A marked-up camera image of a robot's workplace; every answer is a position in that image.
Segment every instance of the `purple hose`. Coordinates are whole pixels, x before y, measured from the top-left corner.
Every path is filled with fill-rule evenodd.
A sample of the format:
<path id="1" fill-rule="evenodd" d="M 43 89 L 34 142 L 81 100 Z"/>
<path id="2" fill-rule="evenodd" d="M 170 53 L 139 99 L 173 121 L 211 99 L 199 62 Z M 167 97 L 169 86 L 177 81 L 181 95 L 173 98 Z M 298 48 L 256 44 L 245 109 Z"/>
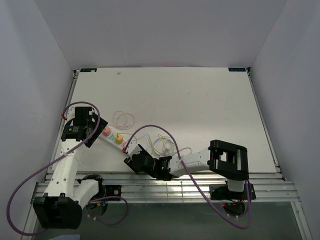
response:
<path id="1" fill-rule="evenodd" d="M 43 170 L 46 170 L 48 167 L 50 167 L 51 165 L 55 164 L 56 162 L 60 161 L 61 159 L 63 159 L 66 155 L 72 153 L 74 150 L 76 150 L 78 147 L 80 147 L 81 145 L 85 144 L 92 136 L 93 134 L 95 134 L 95 132 L 97 131 L 98 127 L 99 127 L 99 123 L 100 123 L 100 112 L 98 110 L 98 108 L 90 103 L 90 102 L 87 102 L 87 101 L 76 101 L 76 102 L 73 102 L 73 103 L 70 103 L 68 106 L 65 107 L 65 109 L 63 110 L 63 114 L 65 114 L 65 112 L 68 110 L 68 108 L 70 108 L 71 106 L 73 105 L 76 105 L 76 104 L 88 104 L 90 106 L 92 106 L 96 112 L 97 112 L 97 115 L 98 115 L 98 120 L 97 120 L 97 123 L 96 123 L 96 126 L 94 128 L 94 130 L 92 131 L 92 133 L 86 138 L 84 139 L 83 141 L 81 141 L 78 145 L 76 145 L 75 147 L 71 148 L 69 151 L 67 151 L 64 155 L 61 155 L 60 157 L 58 157 L 57 159 L 55 159 L 54 161 L 48 163 L 47 165 L 43 166 L 42 168 L 40 168 L 38 171 L 34 172 L 33 174 L 31 174 L 30 176 L 28 176 L 25 180 L 23 180 L 13 191 L 13 193 L 11 194 L 9 200 L 8 200 L 8 203 L 6 205 L 6 219 L 10 225 L 10 227 L 16 231 L 18 234 L 21 234 L 21 235 L 24 235 L 24 236 L 35 236 L 35 235 L 39 235 L 39 234 L 42 234 L 46 229 L 44 230 L 41 230 L 39 232 L 33 232 L 33 233 L 30 233 L 30 232 L 24 232 L 24 231 L 21 231 L 19 230 L 15 225 L 14 223 L 12 222 L 12 219 L 11 219 L 11 216 L 10 216 L 10 207 L 11 207 L 11 203 L 12 203 L 12 200 L 14 199 L 16 193 L 18 192 L 18 190 L 26 183 L 28 182 L 30 179 L 32 179 L 34 176 L 36 176 L 37 174 L 41 173 Z"/>
<path id="2" fill-rule="evenodd" d="M 205 195 L 205 193 L 200 189 L 199 185 L 197 184 L 196 180 L 194 179 L 194 177 L 192 176 L 191 172 L 189 171 L 189 169 L 187 168 L 187 166 L 185 165 L 181 155 L 180 155 L 180 152 L 179 152 L 179 148 L 178 148 L 178 144 L 175 140 L 175 138 L 167 131 L 165 130 L 164 128 L 160 127 L 160 126 L 157 126 L 157 125 L 153 125 L 153 124 L 149 124 L 149 125 L 145 125 L 145 126 L 142 126 L 140 128 L 138 128 L 132 135 L 131 137 L 129 138 L 126 146 L 125 146 L 125 150 L 128 148 L 129 146 L 129 143 L 131 142 L 131 140 L 133 139 L 133 137 L 137 134 L 137 132 L 139 132 L 141 129 L 144 129 L 144 128 L 147 128 L 147 127 L 154 127 L 154 128 L 158 128 L 158 129 L 161 129 L 162 131 L 166 132 L 169 137 L 172 139 L 174 145 L 175 145 L 175 148 L 176 148 L 176 153 L 178 155 L 178 158 L 180 159 L 181 161 L 181 164 L 184 168 L 184 170 L 186 171 L 186 173 L 189 175 L 189 177 L 191 178 L 193 184 L 195 185 L 195 187 L 198 189 L 199 193 L 202 195 L 202 197 L 204 198 L 204 200 L 211 206 L 211 208 L 213 208 L 213 210 L 220 216 L 222 217 L 225 221 L 227 221 L 229 224 L 231 224 L 232 226 L 238 228 L 238 229 L 247 229 L 250 227 L 251 225 L 251 222 L 252 222 L 252 218 L 251 218 L 251 197 L 249 197 L 249 200 L 248 200 L 248 213 L 249 213 L 249 218 L 248 218 L 248 223 L 244 226 L 240 225 L 240 224 L 237 224 L 233 221 L 231 221 L 227 216 L 225 216 L 223 213 L 221 213 L 213 204 L 212 202 L 209 200 L 209 198 L 207 198 L 207 196 Z M 247 196 L 251 196 L 249 195 L 249 186 L 250 184 L 248 184 L 249 181 L 245 181 L 245 186 L 246 186 L 246 194 Z"/>
<path id="3" fill-rule="evenodd" d="M 98 198 L 98 199 L 94 199 L 94 200 L 91 200 L 89 201 L 89 203 L 94 203 L 94 202 L 100 202 L 100 201 L 105 201 L 105 200 L 109 200 L 109 199 L 119 199 L 119 200 L 122 200 L 125 202 L 125 213 L 124 213 L 124 216 L 117 222 L 113 222 L 113 223 L 109 223 L 109 222 L 106 222 L 104 220 L 102 220 L 101 218 L 99 217 L 95 217 L 95 216 L 91 216 L 89 215 L 91 218 L 93 218 L 94 220 L 97 220 L 98 222 L 100 223 L 103 223 L 107 226 L 115 226 L 115 225 L 118 225 L 119 223 L 121 223 L 123 220 L 125 220 L 125 218 L 127 217 L 128 215 L 128 212 L 129 212 L 129 204 L 127 202 L 127 200 L 125 200 L 123 197 L 121 196 L 105 196 L 105 197 L 102 197 L 102 198 Z"/>

